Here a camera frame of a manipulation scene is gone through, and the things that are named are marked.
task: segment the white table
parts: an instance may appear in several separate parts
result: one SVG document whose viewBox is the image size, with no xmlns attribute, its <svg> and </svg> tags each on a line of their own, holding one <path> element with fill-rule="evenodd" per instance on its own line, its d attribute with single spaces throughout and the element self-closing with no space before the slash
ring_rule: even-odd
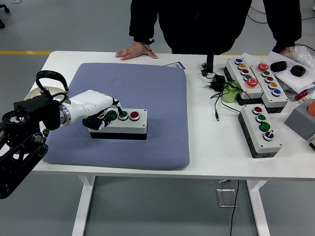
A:
<svg viewBox="0 0 315 236">
<path fill-rule="evenodd" d="M 73 235 L 83 235 L 95 176 L 117 176 L 247 180 L 258 234 L 269 236 L 259 188 L 267 180 L 272 179 L 315 180 L 314 151 L 309 147 L 309 142 L 303 140 L 284 124 L 290 112 L 299 105 L 299 102 L 289 102 L 282 113 L 270 115 L 283 144 L 279 153 L 273 158 L 253 159 L 237 119 L 238 114 L 226 109 L 218 102 L 220 121 L 215 119 L 215 100 L 209 99 L 215 92 L 205 88 L 206 82 L 209 80 L 202 77 L 200 73 L 201 64 L 205 62 L 206 56 L 158 54 L 158 59 L 142 56 L 120 61 L 114 55 L 115 53 L 57 51 L 48 57 L 42 69 L 61 73 L 69 85 L 78 67 L 86 62 L 166 65 L 180 61 L 186 68 L 187 77 L 190 164 L 183 170 L 150 171 L 39 162 L 33 173 L 74 174 L 83 181 L 84 186 Z M 237 57 L 216 56 L 214 72 L 223 75 L 228 58 Z M 41 82 L 44 86 L 63 88 L 56 81 L 43 79 Z M 231 106 L 241 109 L 237 103 L 233 103 Z"/>
</svg>

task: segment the yellow floor line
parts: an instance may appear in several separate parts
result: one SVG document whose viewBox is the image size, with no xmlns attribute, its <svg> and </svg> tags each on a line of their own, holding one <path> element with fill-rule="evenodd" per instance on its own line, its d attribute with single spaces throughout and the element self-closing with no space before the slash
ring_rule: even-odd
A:
<svg viewBox="0 0 315 236">
<path fill-rule="evenodd" d="M 49 55 L 51 52 L 34 52 L 34 51 L 0 51 L 0 54 L 11 54 L 11 55 Z"/>
<path fill-rule="evenodd" d="M 49 55 L 49 51 L 0 51 L 0 54 L 11 55 Z M 241 56 L 241 54 L 222 54 L 223 56 Z M 254 55 L 256 57 L 267 57 L 267 55 Z"/>
</svg>

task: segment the hand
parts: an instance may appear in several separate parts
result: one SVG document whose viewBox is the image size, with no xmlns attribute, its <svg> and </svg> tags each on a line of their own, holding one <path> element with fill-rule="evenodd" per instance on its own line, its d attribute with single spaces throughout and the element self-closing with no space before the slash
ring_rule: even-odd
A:
<svg viewBox="0 0 315 236">
<path fill-rule="evenodd" d="M 115 57 L 120 58 L 120 60 L 129 60 L 132 58 L 139 57 L 143 54 L 147 54 L 149 57 L 153 59 L 158 58 L 153 52 L 150 52 L 151 48 L 149 45 L 144 44 L 144 46 L 142 43 L 134 42 L 130 48 L 126 48 L 119 52 L 116 52 Z"/>
<path fill-rule="evenodd" d="M 290 48 L 284 48 L 278 52 L 279 54 L 286 55 L 290 53 Z"/>
</svg>

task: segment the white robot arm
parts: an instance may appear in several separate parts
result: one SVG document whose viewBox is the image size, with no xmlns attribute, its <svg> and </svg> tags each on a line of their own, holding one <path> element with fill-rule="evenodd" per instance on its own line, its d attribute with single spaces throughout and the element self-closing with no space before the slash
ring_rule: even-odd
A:
<svg viewBox="0 0 315 236">
<path fill-rule="evenodd" d="M 83 125 L 87 126 L 86 119 L 95 118 L 91 121 L 94 125 L 91 124 L 88 128 L 100 130 L 108 124 L 100 118 L 105 116 L 106 110 L 112 105 L 115 105 L 121 114 L 122 108 L 117 99 L 94 90 L 85 91 L 59 106 L 61 126 L 71 125 L 78 118 L 83 118 Z"/>
</svg>

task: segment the blue button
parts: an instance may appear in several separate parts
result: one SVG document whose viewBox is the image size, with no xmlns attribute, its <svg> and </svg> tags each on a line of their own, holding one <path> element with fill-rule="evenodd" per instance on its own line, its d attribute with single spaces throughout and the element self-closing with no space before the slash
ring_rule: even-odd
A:
<svg viewBox="0 0 315 236">
<path fill-rule="evenodd" d="M 274 93 L 275 93 L 275 94 L 280 94 L 281 91 L 280 91 L 279 89 L 274 89 Z"/>
<path fill-rule="evenodd" d="M 243 62 L 242 59 L 236 59 L 236 60 L 235 60 L 235 63 L 238 63 L 238 64 L 240 64 L 240 63 L 242 63 L 242 62 Z"/>
</svg>

